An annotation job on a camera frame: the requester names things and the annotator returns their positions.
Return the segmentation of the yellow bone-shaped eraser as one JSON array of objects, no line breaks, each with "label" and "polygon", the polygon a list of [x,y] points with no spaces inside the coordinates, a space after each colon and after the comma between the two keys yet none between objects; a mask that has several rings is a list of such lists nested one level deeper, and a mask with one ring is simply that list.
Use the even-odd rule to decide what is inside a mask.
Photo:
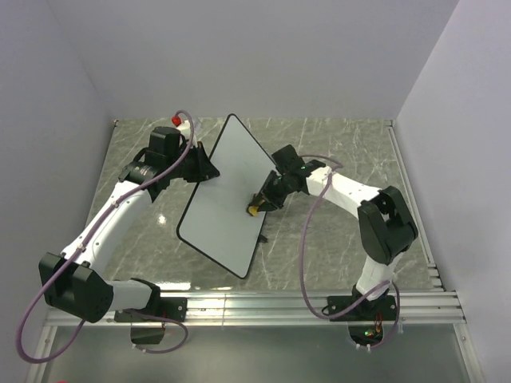
[{"label": "yellow bone-shaped eraser", "polygon": [[262,211],[262,207],[261,207],[260,203],[249,204],[247,207],[247,213],[252,217],[257,216],[261,211]]}]

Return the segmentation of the white whiteboard black frame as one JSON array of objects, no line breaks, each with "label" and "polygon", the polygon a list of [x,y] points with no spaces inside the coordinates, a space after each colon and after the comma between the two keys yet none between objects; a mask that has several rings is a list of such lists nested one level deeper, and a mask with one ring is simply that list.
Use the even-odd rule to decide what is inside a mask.
[{"label": "white whiteboard black frame", "polygon": [[197,184],[176,227],[177,237],[238,278],[246,278],[264,214],[247,213],[275,164],[238,116],[228,115],[210,162],[220,175]]}]

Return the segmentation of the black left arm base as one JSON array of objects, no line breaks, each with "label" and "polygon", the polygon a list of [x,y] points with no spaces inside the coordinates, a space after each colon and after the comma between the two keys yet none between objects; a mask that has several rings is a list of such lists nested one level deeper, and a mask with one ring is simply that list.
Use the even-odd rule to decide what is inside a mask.
[{"label": "black left arm base", "polygon": [[130,324],[130,338],[135,346],[159,345],[167,325],[177,325],[188,337],[184,321],[188,309],[186,297],[158,298],[154,308],[127,309],[114,314],[115,323]]}]

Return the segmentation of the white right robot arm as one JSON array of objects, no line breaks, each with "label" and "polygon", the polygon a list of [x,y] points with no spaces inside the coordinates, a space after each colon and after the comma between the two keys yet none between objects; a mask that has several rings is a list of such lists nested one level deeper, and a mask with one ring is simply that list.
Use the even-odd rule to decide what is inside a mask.
[{"label": "white right robot arm", "polygon": [[279,210],[294,193],[314,197],[302,229],[300,262],[312,216],[323,201],[355,217],[366,260],[352,292],[352,308],[358,317],[372,318],[390,289],[398,261],[418,237],[401,191],[393,186],[377,188],[359,183],[338,172],[342,167],[339,161],[325,155],[301,156],[290,144],[271,157],[275,169],[248,203],[248,214]]}]

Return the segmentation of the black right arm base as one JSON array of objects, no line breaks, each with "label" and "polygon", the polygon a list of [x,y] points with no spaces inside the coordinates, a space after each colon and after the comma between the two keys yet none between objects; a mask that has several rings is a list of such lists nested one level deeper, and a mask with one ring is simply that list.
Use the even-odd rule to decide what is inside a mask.
[{"label": "black right arm base", "polygon": [[321,313],[328,316],[330,322],[348,322],[350,340],[357,347],[373,349],[399,331],[400,300],[386,291],[379,298],[364,300],[347,311],[348,306],[361,297],[357,291],[351,296],[328,296]]}]

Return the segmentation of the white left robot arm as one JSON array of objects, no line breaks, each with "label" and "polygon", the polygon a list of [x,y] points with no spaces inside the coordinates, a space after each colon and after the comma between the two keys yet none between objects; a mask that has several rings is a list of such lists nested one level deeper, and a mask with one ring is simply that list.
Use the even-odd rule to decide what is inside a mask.
[{"label": "white left robot arm", "polygon": [[133,310],[144,321],[161,312],[160,287],[144,279],[108,281],[103,277],[113,251],[136,218],[174,179],[196,183],[219,170],[194,137],[189,120],[155,127],[149,143],[123,167],[110,197],[85,230],[60,254],[45,254],[39,265],[48,306],[95,323],[109,311]]}]

